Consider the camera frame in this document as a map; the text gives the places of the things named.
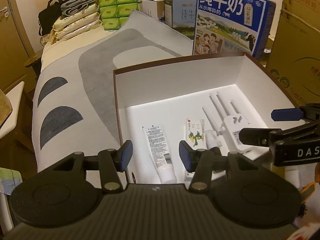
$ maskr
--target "gray pattern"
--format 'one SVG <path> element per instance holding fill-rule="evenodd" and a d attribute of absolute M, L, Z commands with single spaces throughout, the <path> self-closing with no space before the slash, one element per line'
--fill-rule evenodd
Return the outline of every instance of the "gray pattern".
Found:
<path fill-rule="evenodd" d="M 58 133 L 82 119 L 81 114 L 69 106 L 58 106 L 51 110 L 41 126 L 40 149 Z"/>
<path fill-rule="evenodd" d="M 50 78 L 41 88 L 38 98 L 38 106 L 47 95 L 67 83 L 68 81 L 63 77 Z"/>
<path fill-rule="evenodd" d="M 147 46 L 154 46 L 174 57 L 181 57 L 180 54 L 146 39 L 141 32 L 135 29 L 126 29 L 87 50 L 79 58 L 84 90 L 98 116 L 118 142 L 112 75 L 116 66 L 112 59 L 127 50 Z"/>

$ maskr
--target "white box packaging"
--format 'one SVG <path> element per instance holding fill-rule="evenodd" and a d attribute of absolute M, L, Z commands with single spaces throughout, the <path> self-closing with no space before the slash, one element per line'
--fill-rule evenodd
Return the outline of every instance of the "white box packaging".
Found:
<path fill-rule="evenodd" d="M 164 22 L 164 3 L 163 0 L 142 0 L 143 13 Z"/>
<path fill-rule="evenodd" d="M 274 109 L 294 107 L 293 99 L 278 85 L 258 61 L 244 52 L 170 58 L 114 70 L 120 143 L 128 139 L 133 143 L 128 181 L 133 183 L 133 173 L 137 183 L 160 184 L 141 127 L 162 124 L 177 183 L 184 183 L 179 142 L 185 139 L 186 119 L 204 119 L 205 129 L 214 130 L 203 111 L 205 106 L 221 127 L 223 118 L 210 98 L 217 92 L 230 108 L 241 109 L 254 127 L 285 130 L 304 124 L 271 119 Z M 223 133 L 218 134 L 218 140 L 222 144 L 221 153 L 226 156 L 230 149 Z M 255 146 L 244 155 L 254 160 L 268 150 Z M 213 179 L 224 174 L 224 171 L 214 174 Z"/>

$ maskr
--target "white antenna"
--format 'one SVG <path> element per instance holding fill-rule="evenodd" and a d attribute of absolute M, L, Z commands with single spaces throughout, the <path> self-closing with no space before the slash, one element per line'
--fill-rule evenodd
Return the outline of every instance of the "white antenna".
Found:
<path fill-rule="evenodd" d="M 202 109 L 205 113 L 205 115 L 207 116 L 209 123 L 211 124 L 213 130 L 216 131 L 217 134 L 219 134 L 221 132 L 221 128 L 218 126 L 218 124 L 215 122 L 215 120 L 213 119 L 213 116 L 210 114 L 210 112 L 208 111 L 206 106 L 202 106 Z"/>
<path fill-rule="evenodd" d="M 227 115 L 236 114 L 236 111 L 235 110 L 232 111 L 232 109 L 229 107 L 228 103 L 225 101 L 220 91 L 217 91 L 217 96 L 220 98 L 222 107 L 225 109 Z"/>
<path fill-rule="evenodd" d="M 214 104 L 214 106 L 216 107 L 216 109 L 221 117 L 221 120 L 223 120 L 227 116 L 227 114 L 224 111 L 223 107 L 220 105 L 218 98 L 213 93 L 210 93 L 210 99 L 211 99 L 212 103 Z"/>
<path fill-rule="evenodd" d="M 245 118 L 247 118 L 241 108 L 241 106 L 239 106 L 239 104 L 237 103 L 237 101 L 235 101 L 234 99 L 231 99 L 231 105 L 233 106 L 233 108 L 235 109 L 235 111 L 237 112 L 237 114 L 242 114 Z"/>

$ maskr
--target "folded towel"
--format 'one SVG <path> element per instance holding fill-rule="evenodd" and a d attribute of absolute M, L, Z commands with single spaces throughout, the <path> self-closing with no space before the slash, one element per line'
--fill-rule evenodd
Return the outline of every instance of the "folded towel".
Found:
<path fill-rule="evenodd" d="M 22 183 L 20 172 L 0 168 L 0 192 L 11 195 L 15 187 Z"/>
<path fill-rule="evenodd" d="M 87 9 L 95 0 L 70 0 L 61 5 L 62 15 L 71 16 L 77 12 Z"/>

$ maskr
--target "wooden furniture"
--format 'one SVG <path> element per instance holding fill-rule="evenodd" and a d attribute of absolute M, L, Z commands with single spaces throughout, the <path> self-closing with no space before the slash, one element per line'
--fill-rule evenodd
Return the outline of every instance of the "wooden furniture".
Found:
<path fill-rule="evenodd" d="M 0 127 L 11 114 L 12 106 L 7 96 L 0 89 Z"/>
<path fill-rule="evenodd" d="M 32 101 L 23 90 L 24 82 L 20 82 L 6 94 L 12 105 L 12 112 L 0 127 L 0 139 L 17 140 L 34 153 L 31 140 Z"/>
<path fill-rule="evenodd" d="M 10 214 L 7 195 L 0 192 L 0 226 L 5 235 L 13 229 L 13 221 Z"/>
<path fill-rule="evenodd" d="M 41 73 L 41 57 L 43 54 L 43 49 L 34 53 L 25 63 L 26 68 L 32 67 L 33 71 L 36 73 L 36 80 L 38 80 Z"/>

